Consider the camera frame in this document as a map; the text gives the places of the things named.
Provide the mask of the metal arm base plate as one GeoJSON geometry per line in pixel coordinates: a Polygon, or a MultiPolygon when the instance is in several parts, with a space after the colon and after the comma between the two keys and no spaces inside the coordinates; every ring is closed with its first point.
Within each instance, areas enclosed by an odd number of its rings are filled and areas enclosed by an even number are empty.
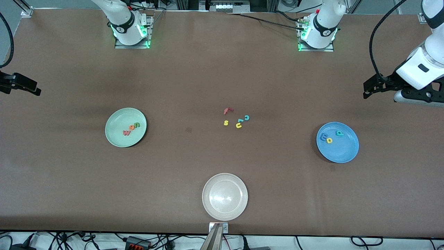
{"type": "Polygon", "coordinates": [[[297,31],[297,38],[298,38],[298,51],[302,52],[334,52],[334,40],[335,35],[338,31],[336,28],[335,31],[330,35],[330,43],[325,46],[324,48],[315,48],[312,47],[310,44],[307,43],[308,38],[313,38],[313,34],[311,34],[312,29],[310,27],[311,19],[309,16],[304,16],[303,18],[300,18],[298,20],[297,27],[303,28],[303,30],[297,31]]]}
{"type": "Polygon", "coordinates": [[[115,37],[114,47],[117,49],[149,49],[153,32],[154,18],[146,14],[135,15],[126,25],[126,32],[122,26],[111,25],[115,37]]]}

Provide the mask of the silver electronics box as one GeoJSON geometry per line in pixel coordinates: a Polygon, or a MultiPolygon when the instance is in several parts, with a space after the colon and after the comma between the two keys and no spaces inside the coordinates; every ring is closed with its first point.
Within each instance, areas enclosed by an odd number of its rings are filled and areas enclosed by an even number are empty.
{"type": "Polygon", "coordinates": [[[251,10],[249,0],[205,0],[203,7],[221,13],[248,13],[251,10]]]}

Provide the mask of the dark equipment rack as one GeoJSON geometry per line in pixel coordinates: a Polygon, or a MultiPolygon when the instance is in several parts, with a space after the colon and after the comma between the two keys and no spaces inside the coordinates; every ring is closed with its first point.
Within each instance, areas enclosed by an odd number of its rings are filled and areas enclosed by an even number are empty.
{"type": "MultiPolygon", "coordinates": [[[[205,0],[173,0],[178,10],[208,11],[203,7],[205,0]]],[[[279,0],[249,0],[250,12],[273,12],[277,10],[279,0]]]]}

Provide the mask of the blue plate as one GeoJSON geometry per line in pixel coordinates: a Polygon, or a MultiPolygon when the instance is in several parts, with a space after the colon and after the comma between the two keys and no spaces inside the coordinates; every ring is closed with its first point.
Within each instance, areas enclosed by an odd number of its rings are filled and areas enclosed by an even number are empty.
{"type": "Polygon", "coordinates": [[[359,139],[357,134],[346,124],[329,122],[322,125],[317,132],[316,145],[319,152],[333,163],[348,163],[359,152],[359,139]],[[336,136],[335,131],[341,130],[344,136],[336,136]],[[320,135],[326,133],[333,139],[331,144],[320,140],[320,135]]]}

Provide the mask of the green plate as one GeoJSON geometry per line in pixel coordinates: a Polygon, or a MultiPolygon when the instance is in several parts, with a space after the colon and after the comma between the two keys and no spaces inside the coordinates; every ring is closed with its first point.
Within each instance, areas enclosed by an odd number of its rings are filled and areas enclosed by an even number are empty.
{"type": "Polygon", "coordinates": [[[110,144],[120,148],[127,148],[138,144],[148,129],[145,115],[134,108],[123,108],[114,112],[106,122],[105,137],[110,144]],[[129,130],[129,126],[140,123],[140,127],[131,131],[130,136],[124,136],[122,131],[129,130]]]}

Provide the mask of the brown table cover sheet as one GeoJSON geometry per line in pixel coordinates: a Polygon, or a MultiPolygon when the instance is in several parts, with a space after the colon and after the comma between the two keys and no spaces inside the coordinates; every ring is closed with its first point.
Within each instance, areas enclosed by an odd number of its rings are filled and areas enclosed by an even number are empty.
{"type": "Polygon", "coordinates": [[[284,27],[172,11],[150,49],[115,49],[101,10],[36,10],[5,71],[42,93],[0,94],[0,228],[207,234],[203,187],[232,173],[249,199],[230,234],[444,237],[444,108],[362,97],[380,18],[299,52],[284,27]],[[105,136],[123,108],[148,122],[127,148],[105,136]],[[319,152],[329,122],[357,134],[350,162],[319,152]]]}

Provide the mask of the white plate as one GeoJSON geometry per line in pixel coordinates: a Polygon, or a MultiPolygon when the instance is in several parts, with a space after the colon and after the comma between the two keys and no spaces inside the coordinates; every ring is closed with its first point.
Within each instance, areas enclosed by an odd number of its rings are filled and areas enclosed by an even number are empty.
{"type": "Polygon", "coordinates": [[[234,220],[246,209],[248,190],[243,180],[235,174],[216,174],[204,185],[202,203],[205,211],[215,220],[234,220]]]}

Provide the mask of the black red power strip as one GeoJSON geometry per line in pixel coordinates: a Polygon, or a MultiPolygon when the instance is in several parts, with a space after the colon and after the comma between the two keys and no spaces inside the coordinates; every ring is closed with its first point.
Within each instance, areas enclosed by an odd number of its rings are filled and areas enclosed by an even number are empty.
{"type": "Polygon", "coordinates": [[[138,237],[125,238],[126,243],[124,250],[149,250],[151,248],[151,241],[148,239],[141,239],[138,237]]]}

